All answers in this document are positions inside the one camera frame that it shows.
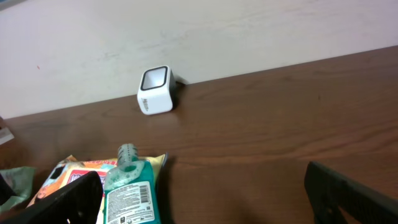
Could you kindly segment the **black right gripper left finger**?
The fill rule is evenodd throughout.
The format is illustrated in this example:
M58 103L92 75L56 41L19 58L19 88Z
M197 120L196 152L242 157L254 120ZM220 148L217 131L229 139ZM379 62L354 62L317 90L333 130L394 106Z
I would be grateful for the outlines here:
M97 222L103 186L97 172L89 171L2 224Z

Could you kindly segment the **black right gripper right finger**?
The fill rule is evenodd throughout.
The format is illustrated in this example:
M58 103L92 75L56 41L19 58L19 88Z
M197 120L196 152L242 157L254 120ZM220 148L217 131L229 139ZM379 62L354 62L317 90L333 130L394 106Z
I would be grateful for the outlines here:
M308 163L304 187L315 223L346 223L341 210L360 223L397 223L397 200L319 162Z

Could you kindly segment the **teal mouthwash bottle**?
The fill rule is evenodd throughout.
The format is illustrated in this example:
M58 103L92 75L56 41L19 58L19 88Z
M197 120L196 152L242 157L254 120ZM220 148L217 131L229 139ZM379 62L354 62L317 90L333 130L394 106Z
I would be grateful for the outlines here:
M133 144L118 149L117 166L104 180L104 224L160 224L152 165Z

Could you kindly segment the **light green tissue pack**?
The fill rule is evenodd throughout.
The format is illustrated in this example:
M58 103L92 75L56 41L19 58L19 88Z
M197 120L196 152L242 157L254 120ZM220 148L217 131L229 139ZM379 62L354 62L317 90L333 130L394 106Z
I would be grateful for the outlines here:
M26 166L1 170L1 213L30 197L34 174L35 168Z

